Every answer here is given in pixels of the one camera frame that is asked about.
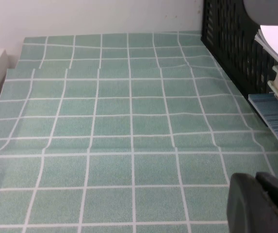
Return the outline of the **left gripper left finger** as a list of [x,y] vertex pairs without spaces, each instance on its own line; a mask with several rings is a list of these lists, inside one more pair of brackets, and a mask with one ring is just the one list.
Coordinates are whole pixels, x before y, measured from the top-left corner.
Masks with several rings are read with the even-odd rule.
[[227,202],[231,233],[278,233],[278,209],[251,175],[231,176]]

